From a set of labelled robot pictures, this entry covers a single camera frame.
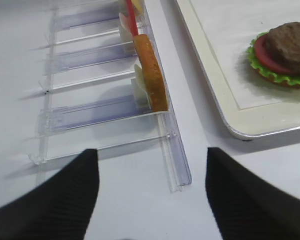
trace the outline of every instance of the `white tray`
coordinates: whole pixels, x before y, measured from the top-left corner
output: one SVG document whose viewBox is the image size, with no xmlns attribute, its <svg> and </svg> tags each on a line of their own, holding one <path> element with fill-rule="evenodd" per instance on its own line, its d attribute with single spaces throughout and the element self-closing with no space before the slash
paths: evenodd
<svg viewBox="0 0 300 240">
<path fill-rule="evenodd" d="M 239 109 L 191 0 L 176 0 L 223 122 L 242 140 L 300 129 L 300 102 Z"/>
</svg>

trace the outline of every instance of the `plastic slot divider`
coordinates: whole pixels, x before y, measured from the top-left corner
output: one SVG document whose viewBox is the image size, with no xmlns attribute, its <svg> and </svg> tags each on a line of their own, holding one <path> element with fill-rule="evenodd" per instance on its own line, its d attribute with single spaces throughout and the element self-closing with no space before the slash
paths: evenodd
<svg viewBox="0 0 300 240">
<path fill-rule="evenodd" d="M 167 139 L 166 135 L 155 136 L 155 137 L 147 137 L 147 138 L 136 140 L 136 141 L 130 141 L 130 142 L 125 142 L 125 143 L 121 143 L 121 144 L 115 144 L 115 145 L 108 145 L 108 146 L 104 146 L 104 147 L 99 147 L 98 151 L 102 152 L 104 150 L 111 150 L 111 149 L 115 149 L 115 148 L 121 148 L 121 147 L 129 146 L 129 145 L 135 145 L 135 144 L 140 144 L 140 143 L 147 143 L 147 142 L 153 142 L 153 141 L 162 141 L 162 140 L 166 140 L 166 139 Z M 80 154 L 80 152 L 70 153 L 70 154 L 67 154 L 67 155 L 62 155 L 62 156 L 48 158 L 46 161 L 47 162 L 48 161 L 55 161 L 55 160 L 60 160 L 60 159 L 63 159 L 63 158 L 74 159 L 79 154 Z"/>
<path fill-rule="evenodd" d="M 138 107 L 135 96 L 128 95 L 93 103 L 58 107 L 49 114 L 51 133 L 68 131 L 120 119 L 137 118 L 150 114 L 149 106 Z"/>
<path fill-rule="evenodd" d="M 133 42 L 95 47 L 74 52 L 57 53 L 54 57 L 53 73 L 62 73 L 72 69 L 110 63 L 137 56 Z"/>
<path fill-rule="evenodd" d="M 141 114 L 141 115 L 122 117 L 122 118 L 117 118 L 117 119 L 111 119 L 111 120 L 108 120 L 108 121 L 101 121 L 101 122 L 97 122 L 97 123 L 78 125 L 78 126 L 70 127 L 70 128 L 63 128 L 63 129 L 59 129 L 57 131 L 51 130 L 51 124 L 47 123 L 45 126 L 42 126 L 41 129 L 39 129 L 39 134 L 35 138 L 36 139 L 42 139 L 42 138 L 46 138 L 46 137 L 62 135 L 64 133 L 76 131 L 76 130 L 79 130 L 79 129 L 90 128 L 91 126 L 97 126 L 97 125 L 99 126 L 99 125 L 102 125 L 102 124 L 116 123 L 116 122 L 119 122 L 119 121 L 126 121 L 126 120 L 138 119 L 138 118 L 146 118 L 146 117 L 149 117 L 149 116 L 152 116 L 152 115 L 153 116 L 159 116 L 159 115 L 164 115 L 164 114 L 167 114 L 167 112 L 164 112 L 164 111 L 162 111 L 162 112 L 150 112 L 150 113 L 145 113 L 145 114 Z"/>
<path fill-rule="evenodd" d="M 85 85 L 85 84 L 92 84 L 95 82 L 109 82 L 111 80 L 115 80 L 121 77 L 132 77 L 135 74 L 134 70 L 128 70 L 128 71 L 123 71 L 120 73 L 116 73 L 116 74 L 110 74 L 107 76 L 102 76 L 102 77 L 96 77 L 96 78 L 91 78 L 91 79 L 87 79 L 87 80 L 82 80 L 82 81 L 77 81 L 77 82 L 71 82 L 68 84 L 63 84 L 63 85 L 58 85 L 58 86 L 52 86 L 50 89 L 46 89 L 46 91 L 49 91 L 51 93 L 57 93 L 59 91 L 65 91 L 66 89 L 71 89 L 80 85 Z M 43 89 L 45 89 L 44 85 L 40 82 L 40 85 Z"/>
<path fill-rule="evenodd" d="M 138 27 L 138 29 L 142 29 L 145 26 L 141 23 L 138 23 L 137 27 Z M 95 34 L 91 34 L 91 35 L 71 38 L 71 39 L 67 39 L 67 40 L 56 41 L 55 45 L 69 44 L 69 43 L 79 42 L 79 41 L 82 41 L 82 40 L 95 39 L 95 38 L 98 38 L 98 37 L 113 35 L 113 34 L 119 34 L 119 33 L 120 33 L 119 28 L 116 28 L 116 29 L 113 29 L 113 30 L 102 31 L 102 32 L 98 32 L 98 33 L 95 33 Z"/>
<path fill-rule="evenodd" d="M 117 0 L 104 0 L 96 3 L 101 5 L 101 7 L 90 11 L 67 14 L 58 17 L 55 22 L 56 30 L 62 31 L 84 25 L 116 20 L 119 18 L 118 12 L 120 9 L 120 2 Z"/>
</svg>

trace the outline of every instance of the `toy burger patty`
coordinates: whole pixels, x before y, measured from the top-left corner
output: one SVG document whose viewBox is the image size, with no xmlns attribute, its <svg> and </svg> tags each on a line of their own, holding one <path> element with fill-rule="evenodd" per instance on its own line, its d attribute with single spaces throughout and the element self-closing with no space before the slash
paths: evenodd
<svg viewBox="0 0 300 240">
<path fill-rule="evenodd" d="M 261 33 L 247 52 L 251 66 L 268 81 L 300 88 L 300 22 Z"/>
</svg>

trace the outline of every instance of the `tray rim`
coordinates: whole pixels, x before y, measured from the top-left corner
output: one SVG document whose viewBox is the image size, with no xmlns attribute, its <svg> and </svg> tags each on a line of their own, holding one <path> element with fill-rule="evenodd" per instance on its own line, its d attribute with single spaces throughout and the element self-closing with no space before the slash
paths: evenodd
<svg viewBox="0 0 300 240">
<path fill-rule="evenodd" d="M 213 52 L 202 24 L 197 16 L 197 12 L 194 9 L 192 0 L 175 0 L 175 2 L 219 114 L 230 133 L 241 140 L 253 140 L 270 135 L 300 130 L 300 124 L 296 123 L 300 122 L 297 117 L 292 117 L 290 121 L 286 121 L 287 119 L 284 118 L 295 116 L 294 113 L 298 113 L 298 110 L 300 111 L 300 104 L 295 104 L 293 102 L 280 102 L 253 108 L 238 108 L 236 100 L 228 86 L 226 77 L 218 64 L 217 57 Z M 277 112 L 273 111 L 273 107 L 278 109 L 279 114 L 276 115 Z M 292 112 L 284 111 L 285 108 L 289 107 L 292 109 Z M 272 116 L 274 119 L 271 120 L 272 126 L 265 126 L 264 122 L 262 124 L 260 118 L 257 117 L 258 111 L 262 113 L 262 119 L 264 118 L 263 114 L 268 113 L 271 116 L 274 113 Z M 249 132 L 247 131 L 247 127 L 249 127 L 249 125 L 258 126 L 260 129 L 255 129 L 254 131 Z"/>
</svg>

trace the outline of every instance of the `toy bread slice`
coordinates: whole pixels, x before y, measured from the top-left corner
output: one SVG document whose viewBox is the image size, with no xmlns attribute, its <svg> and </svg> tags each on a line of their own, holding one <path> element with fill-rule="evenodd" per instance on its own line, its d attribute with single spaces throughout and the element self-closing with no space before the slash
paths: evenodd
<svg viewBox="0 0 300 240">
<path fill-rule="evenodd" d="M 142 66 L 145 88 L 150 98 L 152 111 L 167 111 L 164 78 L 148 36 L 145 34 L 135 36 L 134 46 Z"/>
</svg>

